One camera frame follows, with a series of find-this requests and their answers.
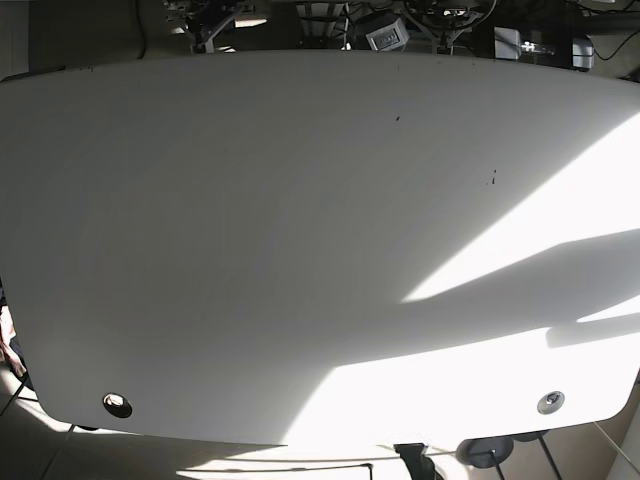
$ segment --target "white surface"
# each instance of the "white surface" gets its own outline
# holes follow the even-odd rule
[[[446,448],[628,398],[638,312],[577,321],[640,294],[635,85],[280,52],[52,74],[0,101],[0,272],[54,418]]]

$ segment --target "table top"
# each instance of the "table top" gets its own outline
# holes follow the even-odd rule
[[[627,401],[635,85],[255,52],[50,74],[0,85],[0,103],[0,274],[58,420],[433,443]]]

